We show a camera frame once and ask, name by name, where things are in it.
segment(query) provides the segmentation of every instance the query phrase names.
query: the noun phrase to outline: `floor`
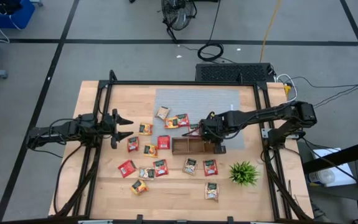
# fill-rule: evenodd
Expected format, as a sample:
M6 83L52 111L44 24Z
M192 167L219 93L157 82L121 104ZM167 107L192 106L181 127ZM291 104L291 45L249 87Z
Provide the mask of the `floor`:
M0 79L0 221L47 216L61 160L32 151L25 156L22 141L28 126L72 117L82 80L107 79L110 69L119 80L194 80L201 63L196 52L170 43L160 1L43 2L26 29L4 30L11 44L0 44L0 69L9 74ZM198 2L196 19L177 38L190 48L202 46L216 7ZM228 40L224 57L258 62L274 7L272 0L222 1L212 39ZM263 61L279 74L304 76L315 85L358 83L358 1L283 0L267 44ZM295 84L298 99L310 103L339 91L300 79ZM307 130L307 139L341 148L358 143L358 90L316 112L318 124ZM54 144L44 149L64 150ZM17 158L23 160L19 173ZM358 218L355 201L311 197L334 222Z

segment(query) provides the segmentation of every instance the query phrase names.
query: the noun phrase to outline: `wooden box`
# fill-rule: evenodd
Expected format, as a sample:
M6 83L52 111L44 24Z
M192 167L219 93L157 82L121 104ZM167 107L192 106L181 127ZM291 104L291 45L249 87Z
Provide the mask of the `wooden box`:
M194 155L213 154L215 144L204 142L201 138L172 138L172 154Z

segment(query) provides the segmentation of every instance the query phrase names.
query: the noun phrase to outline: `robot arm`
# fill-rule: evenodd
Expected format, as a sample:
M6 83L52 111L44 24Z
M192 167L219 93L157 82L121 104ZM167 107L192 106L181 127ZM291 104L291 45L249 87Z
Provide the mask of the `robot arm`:
M313 106L309 103L294 101L282 105L249 112L228 111L221 114L211 112L206 119L199 121L199 133L204 141L217 145L225 139L234 138L243 128L250 124L264 123L278 119L286 120L281 127L268 132L269 146L277 146L285 142L285 138L301 128L310 128L317 123Z
M50 142L67 142L80 141L82 144L93 147L94 139L96 137L103 137L104 135L111 135L111 147L116 149L116 142L130 136L133 132L118 132L116 130L117 124L126 125L133 124L132 121L123 119L119 116L116 109L113 109L112 115L107 113L104 115L102 121L98 122L93 114L83 114L75 119L61 119L70 120L59 126L32 128L27 136L27 147L35 149Z

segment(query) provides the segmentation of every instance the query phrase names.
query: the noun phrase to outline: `wooden tabletop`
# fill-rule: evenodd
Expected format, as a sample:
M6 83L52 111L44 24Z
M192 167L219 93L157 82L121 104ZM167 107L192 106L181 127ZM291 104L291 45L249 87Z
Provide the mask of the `wooden tabletop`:
M73 117L77 117L78 114L92 113L97 85L97 81L82 82ZM252 111L256 109L253 89L247 86L113 85L109 111L116 108L123 118L134 121L132 125L119 126L119 131L133 131L133 136L137 136L140 122L153 122L157 89L238 90L240 110ZM277 106L286 101L281 83L268 83L268 93L272 106ZM262 106L264 106L262 92L260 92L260 97ZM283 121L275 121L275 124L279 126L283 124ZM139 136L139 151L131 153L127 151L126 140L121 141L117 149L112 149L110 140L106 139L101 149L90 218L136 219L137 214L142 214L145 220L224 221L227 220L228 216L233 216L235 221L273 221L266 169L260 161L262 146L259 125L247 126L243 130L243 138L246 145L245 149L228 149L226 154L221 155L191 156L199 161L195 176L182 172L186 156L173 156L170 150L160 150L158 158L144 157L144 145L150 143L150 136ZM64 158L78 147L78 144L78 142L69 142L65 148ZM286 147L298 151L294 140L287 140ZM59 209L77 188L83 153L84 147L83 150L74 154L64 166L57 193ZM291 180L293 198L296 199L307 215L313 217L299 156L285 150L281 150L280 154L286 183ZM169 175L157 177L154 181L146 181L149 192L137 196L130 191L130 187L138 179L138 172L122 178L117 169L120 164L128 159L131 159L137 167L152 166L154 161L165 159L169 168ZM204 176L202 161L206 159L217 160L218 175ZM242 161L250 161L251 164L257 166L257 170L261 173L256 187L241 187L228 179L229 165ZM206 182L216 182L220 185L219 202L204 199ZM80 214L84 212L86 197L87 190L82 195ZM279 193L277 193L277 199L280 217L285 217Z

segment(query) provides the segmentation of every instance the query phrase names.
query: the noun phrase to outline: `green plant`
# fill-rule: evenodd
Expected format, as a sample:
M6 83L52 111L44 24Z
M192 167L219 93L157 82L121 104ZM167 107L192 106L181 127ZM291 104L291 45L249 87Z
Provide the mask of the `green plant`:
M241 164L236 162L233 166L230 167L230 178L232 182L236 182L245 186L248 186L248 184L253 186L256 185L260 173L256 170L256 166L249 164L249 161L242 162Z

